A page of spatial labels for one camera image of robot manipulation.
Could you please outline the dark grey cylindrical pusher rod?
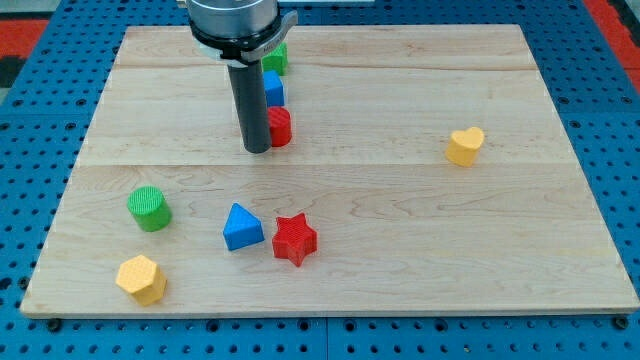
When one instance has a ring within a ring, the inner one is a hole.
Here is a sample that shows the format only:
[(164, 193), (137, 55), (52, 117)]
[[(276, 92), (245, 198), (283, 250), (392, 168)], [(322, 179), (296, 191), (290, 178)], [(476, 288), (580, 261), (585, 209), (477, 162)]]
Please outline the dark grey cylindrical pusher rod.
[(264, 153), (271, 148), (272, 140), (262, 63), (229, 66), (228, 73), (244, 148), (253, 154)]

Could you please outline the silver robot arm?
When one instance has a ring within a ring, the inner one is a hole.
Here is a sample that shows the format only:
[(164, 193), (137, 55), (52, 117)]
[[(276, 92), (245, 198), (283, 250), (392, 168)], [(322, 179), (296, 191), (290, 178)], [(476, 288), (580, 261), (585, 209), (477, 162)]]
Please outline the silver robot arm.
[(254, 154), (272, 146), (262, 59), (298, 24), (295, 10), (277, 0), (187, 0), (196, 45), (227, 66), (244, 148)]

